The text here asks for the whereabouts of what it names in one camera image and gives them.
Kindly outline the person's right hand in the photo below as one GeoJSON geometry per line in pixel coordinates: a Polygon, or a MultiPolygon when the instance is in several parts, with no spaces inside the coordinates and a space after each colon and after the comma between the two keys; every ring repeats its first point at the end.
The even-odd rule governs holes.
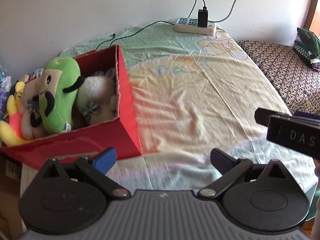
{"type": "Polygon", "coordinates": [[[316,177],[320,180],[320,164],[317,164],[317,165],[316,165],[315,175],[316,175],[316,177]]]}

